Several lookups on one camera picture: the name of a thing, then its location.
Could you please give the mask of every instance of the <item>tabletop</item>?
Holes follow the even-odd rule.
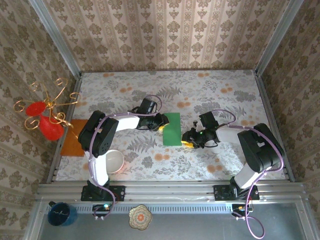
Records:
[[[193,127],[199,115],[226,109],[236,115],[235,125],[269,125],[252,70],[188,70],[114,73],[83,73],[73,119],[89,119],[93,111],[123,113],[139,106],[142,99],[157,95],[161,113],[180,113],[181,132]],[[232,119],[215,112],[219,124]],[[221,142],[215,148],[163,146],[162,132],[122,130],[115,133],[110,149],[124,155],[120,171],[112,181],[139,180],[229,180],[245,163],[240,145]],[[88,160],[62,156],[56,181],[87,180]],[[283,172],[264,179],[285,179]]]

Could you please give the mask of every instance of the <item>beige damask wallpaper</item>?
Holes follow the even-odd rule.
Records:
[[[320,1],[305,0],[262,78],[320,226]]]
[[[39,130],[25,129],[26,116],[13,111],[14,102],[43,99],[40,89],[29,91],[35,80],[43,80],[54,95],[59,90],[53,80],[69,76],[29,2],[0,0],[0,240],[22,238],[33,195],[48,174],[56,148]]]
[[[254,69],[288,0],[44,0],[83,72]]]

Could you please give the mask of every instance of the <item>blue mug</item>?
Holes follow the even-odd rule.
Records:
[[[54,201],[49,202],[49,206],[48,222],[52,226],[69,226],[76,221],[78,214],[74,206]]]

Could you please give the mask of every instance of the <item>gold wire ornament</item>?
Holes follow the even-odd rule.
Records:
[[[69,80],[65,77],[60,77],[57,80],[55,80],[54,83],[57,87],[62,87],[62,89],[59,92],[59,94],[53,99],[51,99],[51,97],[48,93],[48,89],[42,81],[35,81],[32,84],[30,84],[29,90],[32,92],[35,92],[42,85],[46,98],[43,101],[38,101],[38,102],[43,102],[45,104],[44,112],[49,111],[48,115],[49,115],[50,123],[51,124],[61,124],[64,127],[72,127],[73,128],[73,125],[69,121],[66,120],[66,114],[64,112],[55,113],[55,107],[77,104],[81,99],[81,95],[79,94],[79,92],[72,92],[72,93],[70,93],[69,97],[70,97],[70,100],[73,102],[57,103],[58,98],[62,95],[62,93],[66,89],[66,87],[69,83]],[[27,103],[33,104],[33,103],[35,103],[35,101],[20,99],[13,105],[13,110],[16,113],[21,113],[26,109]],[[34,129],[38,128],[38,126],[40,125],[40,120],[37,119],[37,117],[38,116],[29,116],[24,121],[25,128],[28,130],[34,130]]]

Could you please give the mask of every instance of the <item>purple cable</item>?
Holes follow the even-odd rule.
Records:
[[[88,164],[89,173],[90,173],[90,176],[91,176],[91,178],[92,178],[93,183],[94,183],[96,186],[98,186],[99,188],[101,188],[101,189],[107,191],[108,193],[110,193],[110,195],[112,196],[112,200],[113,200],[113,203],[112,203],[112,206],[111,206],[111,208],[110,208],[110,211],[105,215],[105,217],[107,217],[107,216],[111,213],[111,211],[112,211],[112,209],[113,209],[113,207],[114,207],[114,205],[115,205],[115,203],[116,203],[116,198],[115,198],[115,195],[113,194],[112,191],[110,191],[108,188],[106,188],[106,187],[104,187],[104,186],[99,185],[99,184],[97,183],[97,181],[96,181],[96,180],[94,179],[94,177],[93,177],[93,176],[94,176],[94,174],[93,174],[93,173],[94,173],[94,172],[93,172],[93,161],[91,161],[91,159],[92,159],[92,157],[93,157],[92,148],[93,148],[93,145],[94,145],[94,141],[95,141],[95,139],[96,139],[97,133],[98,133],[98,131],[100,130],[102,124],[103,124],[108,118],[116,117],[116,116],[141,116],[141,117],[155,116],[155,115],[160,111],[160,109],[162,108],[162,101],[161,101],[160,97],[158,97],[158,96],[156,96],[156,95],[148,95],[148,96],[146,96],[145,98],[147,98],[147,97],[156,97],[157,99],[159,99],[159,101],[160,101],[160,108],[159,108],[156,112],[151,113],[151,114],[139,114],[139,113],[132,113],[132,112],[123,112],[123,113],[117,113],[117,114],[107,115],[107,116],[105,116],[105,117],[99,122],[98,126],[95,128],[95,131],[94,131],[94,133],[93,133],[93,135],[92,135],[91,142],[90,142],[90,146],[89,146],[89,154],[90,154],[90,156],[89,156],[89,164]]]
[[[228,111],[228,110],[225,110],[225,109],[215,109],[215,110],[212,110],[211,112],[213,113],[213,112],[218,112],[218,111],[226,112],[226,113],[231,114],[233,116],[233,121],[230,121],[227,124],[232,124],[237,120],[236,115],[234,115],[231,111]]]
[[[236,121],[236,119],[237,119],[236,116],[235,116],[232,112],[230,112],[230,111],[228,111],[228,110],[225,110],[225,109],[215,109],[215,110],[213,110],[212,112],[216,112],[216,111],[224,111],[224,112],[227,112],[227,113],[229,113],[229,114],[231,114],[231,115],[233,116],[233,121],[230,121],[230,122],[227,123],[227,126],[228,126],[229,128],[232,128],[232,129],[251,130],[251,131],[255,132],[256,134],[258,134],[258,136],[261,136],[263,139],[265,139],[265,140],[270,144],[270,146],[273,148],[273,150],[274,150],[275,153],[277,154],[278,158],[280,159],[280,166],[279,166],[278,168],[262,171],[261,175],[260,175],[255,181],[253,181],[252,185],[251,185],[250,188],[249,188],[249,191],[248,191],[248,194],[247,194],[246,200],[245,200],[245,212],[244,212],[244,217],[245,217],[246,226],[248,227],[249,232],[251,233],[251,235],[252,235],[255,239],[263,239],[263,238],[265,237],[265,228],[264,228],[263,224],[262,224],[257,218],[255,218],[255,217],[253,217],[253,216],[248,216],[248,204],[249,204],[250,194],[251,194],[251,191],[252,191],[254,185],[255,185],[266,173],[278,172],[278,171],[281,171],[281,170],[282,170],[282,168],[283,168],[284,165],[285,165],[285,164],[284,164],[284,159],[283,159],[281,153],[279,152],[279,150],[277,149],[277,147],[275,146],[275,144],[274,144],[266,135],[264,135],[262,132],[254,129],[254,128],[252,128],[252,127],[249,127],[249,126],[235,126],[235,125],[230,125],[231,123],[234,123],[234,122]],[[261,236],[256,236],[256,235],[252,232],[252,230],[251,230],[251,228],[250,228],[250,225],[249,225],[249,220],[248,220],[248,219],[254,219],[254,220],[256,220],[256,221],[260,224],[260,226],[261,226],[261,228],[262,228],[262,235],[261,235]]]

